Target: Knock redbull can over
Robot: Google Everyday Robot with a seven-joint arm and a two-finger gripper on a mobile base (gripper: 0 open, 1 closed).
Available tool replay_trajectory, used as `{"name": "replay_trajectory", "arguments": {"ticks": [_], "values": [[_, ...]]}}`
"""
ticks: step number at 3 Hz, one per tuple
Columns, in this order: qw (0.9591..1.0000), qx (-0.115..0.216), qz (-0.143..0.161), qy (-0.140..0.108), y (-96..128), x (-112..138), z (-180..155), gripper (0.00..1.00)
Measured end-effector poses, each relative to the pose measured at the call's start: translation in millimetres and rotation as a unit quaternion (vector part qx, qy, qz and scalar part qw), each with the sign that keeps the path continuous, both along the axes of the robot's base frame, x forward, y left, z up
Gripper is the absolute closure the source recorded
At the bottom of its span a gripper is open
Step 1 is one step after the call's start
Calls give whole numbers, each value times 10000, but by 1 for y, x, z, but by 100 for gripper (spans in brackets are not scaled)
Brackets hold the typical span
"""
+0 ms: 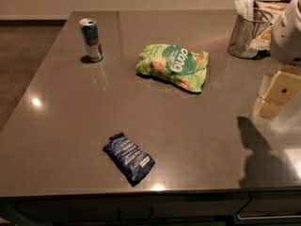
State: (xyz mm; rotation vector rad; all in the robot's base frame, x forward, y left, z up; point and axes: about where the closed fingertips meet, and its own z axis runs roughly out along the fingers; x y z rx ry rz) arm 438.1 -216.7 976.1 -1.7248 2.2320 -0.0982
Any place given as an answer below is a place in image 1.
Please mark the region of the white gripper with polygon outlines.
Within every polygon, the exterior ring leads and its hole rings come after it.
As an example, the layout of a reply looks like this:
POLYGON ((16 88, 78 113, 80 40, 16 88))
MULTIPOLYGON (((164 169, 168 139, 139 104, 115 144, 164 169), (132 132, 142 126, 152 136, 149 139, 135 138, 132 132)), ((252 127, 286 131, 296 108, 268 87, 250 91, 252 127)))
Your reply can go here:
MULTIPOLYGON (((292 0, 275 20, 270 55, 283 64, 301 65, 301 0, 292 0)), ((256 100, 256 115, 271 120, 301 91, 301 68, 266 74, 256 100)))

